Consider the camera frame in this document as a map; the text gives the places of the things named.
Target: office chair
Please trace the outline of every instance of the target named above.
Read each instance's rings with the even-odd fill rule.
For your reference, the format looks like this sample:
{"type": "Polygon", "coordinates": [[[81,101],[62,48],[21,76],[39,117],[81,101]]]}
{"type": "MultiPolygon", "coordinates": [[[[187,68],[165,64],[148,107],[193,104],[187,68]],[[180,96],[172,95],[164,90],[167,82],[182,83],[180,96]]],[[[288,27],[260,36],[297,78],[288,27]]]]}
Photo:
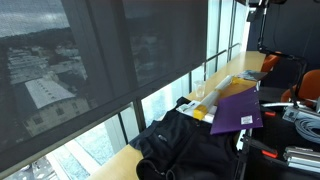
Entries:
{"type": "Polygon", "coordinates": [[[271,69],[273,68],[273,66],[275,66],[277,64],[279,59],[280,59],[279,56],[276,56],[273,54],[267,55],[263,61],[263,64],[261,67],[261,72],[270,72],[271,69]]]}
{"type": "MultiPolygon", "coordinates": [[[[315,100],[320,96],[320,69],[307,72],[302,79],[298,98],[315,100]]],[[[286,90],[281,96],[281,102],[288,102],[291,97],[290,90],[286,90]]]]}

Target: purple folder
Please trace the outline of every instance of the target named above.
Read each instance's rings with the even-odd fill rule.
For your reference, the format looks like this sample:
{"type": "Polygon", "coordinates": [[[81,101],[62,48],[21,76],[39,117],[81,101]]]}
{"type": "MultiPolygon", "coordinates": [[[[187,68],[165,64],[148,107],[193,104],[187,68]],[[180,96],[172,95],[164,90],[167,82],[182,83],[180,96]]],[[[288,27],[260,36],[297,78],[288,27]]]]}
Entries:
{"type": "Polygon", "coordinates": [[[220,99],[210,134],[262,127],[256,87],[220,99]]]}

